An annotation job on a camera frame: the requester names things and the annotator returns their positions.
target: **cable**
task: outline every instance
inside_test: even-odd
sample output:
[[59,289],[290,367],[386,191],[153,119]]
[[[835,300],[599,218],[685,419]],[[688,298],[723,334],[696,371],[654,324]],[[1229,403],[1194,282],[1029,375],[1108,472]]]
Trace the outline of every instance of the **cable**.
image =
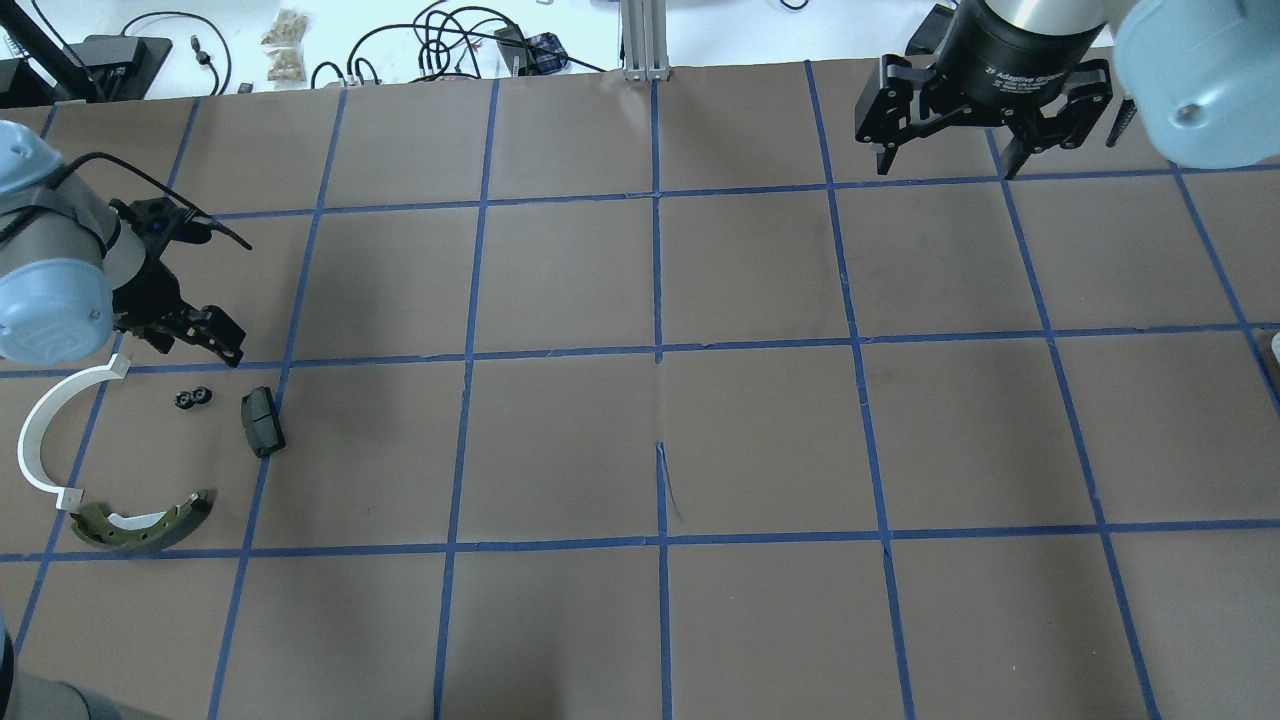
[[[151,177],[147,173],[145,173],[143,170],[141,170],[141,169],[131,165],[129,163],[127,163],[127,161],[116,158],[115,155],[111,155],[110,152],[88,152],[88,154],[81,155],[79,158],[72,160],[67,165],[63,165],[61,168],[58,168],[56,170],[54,170],[54,173],[50,174],[49,178],[46,179],[45,187],[49,187],[50,190],[56,190],[60,184],[63,184],[64,182],[67,182],[67,178],[72,177],[76,173],[76,170],[81,169],[87,163],[91,163],[93,160],[106,160],[109,163],[114,163],[116,165],[124,168],[125,170],[129,170],[131,173],[138,176],[143,181],[146,181],[146,182],[151,183],[152,186],[155,186],[156,188],[159,188],[160,192],[164,192],[166,196],[173,197],[174,200],[177,200],[178,202],[182,202],[187,208],[191,208],[200,217],[209,218],[210,220],[212,220],[214,229],[216,229],[218,232],[221,232],[221,233],[227,234],[227,237],[230,237],[232,240],[234,240],[236,242],[238,242],[243,249],[246,249],[246,250],[253,250],[253,246],[250,245],[248,241],[246,241],[243,237],[241,237],[239,233],[237,233],[236,231],[233,231],[229,227],[224,225],[223,223],[218,222],[218,219],[215,219],[209,213],[201,210],[200,206],[196,205],[195,202],[192,202],[191,200],[187,200],[182,195],[178,195],[178,191],[170,188],[165,183],[155,179],[154,177]],[[12,223],[9,223],[8,225],[5,225],[5,228],[3,231],[0,231],[0,243],[8,241],[14,234],[17,234],[18,232],[20,232],[23,228],[26,228],[27,225],[29,225],[33,219],[36,219],[36,215],[38,215],[41,213],[46,213],[46,211],[47,210],[45,210],[44,208],[27,208],[26,210],[23,210],[22,214],[18,215],[17,219],[14,219]]]
[[365,58],[356,58],[356,77],[360,78],[360,85],[365,85],[365,76],[360,74],[360,63],[369,65],[369,74],[374,76],[374,85],[379,85],[381,81],[378,78],[378,70],[374,69],[374,64]]
[[45,17],[45,12],[40,9],[40,4],[36,3],[36,0],[31,0],[31,6],[36,9],[36,14],[40,15],[40,19],[44,20],[45,26],[49,27],[49,31],[54,33],[54,37],[58,38],[58,42],[63,44],[63,47],[65,47],[67,51],[72,54],[72,58],[76,59],[76,63],[78,63],[81,69],[84,70],[84,74],[88,77],[90,85],[92,85],[93,91],[97,92],[97,99],[102,100],[102,88],[99,87],[97,81],[93,79],[93,73],[91,73],[88,65],[84,64],[84,58],[81,58],[79,53],[77,53],[76,49],[72,47],[70,44],[67,42],[67,40],[63,38],[63,33],[58,32],[58,28],[54,27],[54,23],[49,22],[49,18]]
[[311,70],[311,90],[316,88],[316,76],[319,76],[320,70],[325,68],[333,68],[333,72],[338,73],[338,82],[340,82],[343,87],[347,87],[347,76],[342,74],[342,68],[339,68],[338,64],[332,60],[325,60],[324,63],[316,65],[314,70]]
[[[436,32],[451,32],[451,33],[454,33],[454,35],[463,35],[463,36],[470,36],[470,37],[480,37],[480,38],[484,38],[484,40],[495,40],[495,41],[498,41],[502,45],[507,45],[507,44],[511,42],[507,38],[502,38],[502,37],[498,37],[495,35],[486,35],[486,33],[483,33],[483,32],[457,31],[457,29],[451,29],[451,28],[444,28],[444,27],[420,26],[420,24],[415,24],[415,23],[392,23],[392,24],[385,24],[385,26],[381,26],[381,27],[376,27],[376,28],[366,32],[364,36],[361,36],[360,40],[356,41],[356,45],[351,49],[351,54],[347,58],[348,67],[352,67],[355,64],[356,51],[360,50],[360,46],[366,40],[369,40],[370,37],[378,35],[379,32],[385,32],[388,29],[408,29],[408,28],[425,28],[425,29],[434,29]],[[539,49],[538,51],[541,53],[541,54],[544,54],[544,55],[550,55],[553,58],[564,58],[570,63],[575,63],[575,64],[582,65],[584,68],[586,68],[589,70],[595,70],[598,73],[608,72],[604,68],[600,68],[598,65],[593,65],[591,63],[586,63],[584,60],[579,60],[577,58],[573,58],[572,55],[568,55],[566,53],[556,53],[553,50],[543,50],[543,49]]]
[[214,92],[212,95],[221,95],[227,92],[227,86],[230,85],[232,82],[232,49],[229,45],[227,45],[227,38],[223,37],[223,31],[218,29],[218,26],[215,26],[212,20],[210,20],[209,18],[204,15],[197,15],[195,13],[184,13],[182,10],[157,10],[155,13],[142,13],[141,15],[124,23],[124,27],[120,28],[120,36],[123,37],[127,32],[129,32],[129,28],[133,27],[134,23],[138,23],[140,20],[145,20],[147,18],[166,18],[166,17],[191,18],[193,20],[200,20],[214,31],[214,35],[216,35],[218,40],[220,40],[223,44],[223,53],[227,54],[227,77],[223,78],[223,85],[221,87],[218,88],[218,92]]

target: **white curved part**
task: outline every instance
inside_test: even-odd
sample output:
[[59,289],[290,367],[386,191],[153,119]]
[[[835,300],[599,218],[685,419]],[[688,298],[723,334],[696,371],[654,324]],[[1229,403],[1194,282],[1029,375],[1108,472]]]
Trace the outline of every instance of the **white curved part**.
[[36,402],[27,415],[27,421],[22,424],[18,433],[18,468],[27,482],[38,491],[50,492],[58,496],[54,503],[59,510],[78,510],[84,498],[81,488],[68,488],[55,484],[45,471],[45,464],[40,457],[40,446],[45,442],[45,430],[54,415],[67,405],[72,397],[81,391],[93,387],[106,380],[118,380],[129,372],[129,359],[116,352],[106,365],[87,368],[73,375],[63,378]]

